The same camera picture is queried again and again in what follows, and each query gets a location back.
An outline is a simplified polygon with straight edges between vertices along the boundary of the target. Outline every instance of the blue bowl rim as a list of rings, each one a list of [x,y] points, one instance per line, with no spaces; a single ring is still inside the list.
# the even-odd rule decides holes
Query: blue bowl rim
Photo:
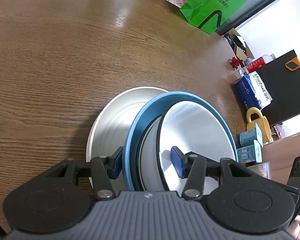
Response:
[[[127,187],[128,190],[130,191],[134,191],[135,188],[133,186],[133,182],[132,182],[132,177],[131,177],[131,168],[130,168],[130,148],[131,148],[131,140],[132,140],[132,136],[133,133],[135,131],[135,128],[137,126],[137,123],[139,122],[140,118],[142,117],[143,113],[145,112],[146,109],[148,109],[155,101],[167,97],[167,96],[171,96],[171,95],[188,95],[194,98],[197,98],[198,100],[202,101],[203,106],[205,108],[207,108],[220,122],[220,124],[222,125],[222,127],[225,129],[229,140],[231,142],[233,151],[234,151],[234,156],[236,158],[236,161],[238,161],[238,157],[236,154],[236,146],[235,146],[235,142],[233,139],[233,136],[231,134],[231,131],[228,127],[228,125],[226,124],[225,120],[222,118],[222,116],[219,114],[219,112],[212,106],[210,105],[207,101],[205,101],[204,99],[188,93],[188,92],[182,92],[182,91],[172,91],[172,92],[168,92],[168,93],[163,93],[161,95],[158,95],[154,98],[152,98],[149,102],[147,102],[139,111],[139,113],[136,115],[135,119],[132,122],[132,125],[129,129],[129,133],[127,135],[124,147],[123,147],[123,155],[122,155],[122,174],[123,174],[123,179],[125,182],[125,186]]]

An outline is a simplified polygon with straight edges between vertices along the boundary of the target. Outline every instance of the tissue box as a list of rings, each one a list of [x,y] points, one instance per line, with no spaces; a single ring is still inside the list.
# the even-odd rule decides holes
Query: tissue box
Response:
[[[247,109],[254,106],[261,110],[271,103],[272,98],[257,72],[243,76],[235,85]]]
[[[237,155],[239,163],[250,163],[254,161],[261,163],[261,145],[257,140],[253,140],[253,145],[237,149]]]
[[[257,124],[254,129],[242,132],[239,135],[239,141],[242,147],[252,145],[254,140],[257,140],[261,147],[263,147],[262,132]]]

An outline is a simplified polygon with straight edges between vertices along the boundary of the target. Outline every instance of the blue tissue box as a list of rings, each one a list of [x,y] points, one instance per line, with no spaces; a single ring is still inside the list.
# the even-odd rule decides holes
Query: blue tissue box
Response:
[[[235,83],[247,109],[263,109],[271,103],[271,96],[257,72],[243,76]]]

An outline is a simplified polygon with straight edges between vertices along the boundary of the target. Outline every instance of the green shopping bag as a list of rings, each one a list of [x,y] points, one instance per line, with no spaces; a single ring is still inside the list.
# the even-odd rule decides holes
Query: green shopping bag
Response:
[[[189,0],[180,11],[187,21],[211,34],[247,0]]]

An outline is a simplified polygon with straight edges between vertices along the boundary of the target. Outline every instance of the yellow mug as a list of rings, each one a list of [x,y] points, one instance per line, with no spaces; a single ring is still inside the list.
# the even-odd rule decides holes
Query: yellow mug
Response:
[[[257,114],[259,115],[259,118],[256,120],[251,121],[251,115]],[[262,132],[262,140],[263,142],[268,142],[271,140],[271,131],[270,131],[270,125],[265,116],[262,115],[261,111],[256,107],[251,107],[247,111],[247,131],[252,130],[256,127],[256,124],[258,124],[261,132]]]

